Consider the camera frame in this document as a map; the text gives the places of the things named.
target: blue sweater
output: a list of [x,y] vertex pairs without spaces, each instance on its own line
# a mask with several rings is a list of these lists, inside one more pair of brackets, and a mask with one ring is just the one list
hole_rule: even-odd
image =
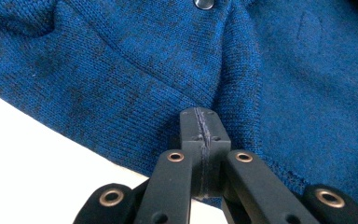
[[289,189],[358,202],[352,1],[0,0],[0,97],[144,175],[209,107]]

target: white surface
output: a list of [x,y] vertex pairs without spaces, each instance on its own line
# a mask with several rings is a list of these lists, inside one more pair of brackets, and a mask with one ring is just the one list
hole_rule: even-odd
[[[0,223],[72,223],[98,187],[145,180],[0,99]],[[190,222],[227,223],[222,211],[197,202]]]

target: white background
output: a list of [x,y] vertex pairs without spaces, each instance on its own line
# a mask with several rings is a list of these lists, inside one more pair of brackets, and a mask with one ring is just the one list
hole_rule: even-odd
[[[73,223],[98,187],[145,180],[0,99],[0,223]],[[219,209],[191,206],[191,223],[227,223]]]

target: black object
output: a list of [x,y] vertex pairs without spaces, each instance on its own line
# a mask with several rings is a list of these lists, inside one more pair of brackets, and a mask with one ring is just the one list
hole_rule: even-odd
[[76,217],[83,223],[188,223],[191,197],[222,197],[228,223],[358,223],[358,204],[337,189],[306,188],[299,200],[254,153],[231,150],[212,110],[180,115],[181,136],[136,189],[97,189]]

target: button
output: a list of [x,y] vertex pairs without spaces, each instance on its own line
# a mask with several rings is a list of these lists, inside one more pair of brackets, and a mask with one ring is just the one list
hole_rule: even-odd
[[194,4],[196,4],[199,9],[208,10],[213,7],[214,0],[194,0]]

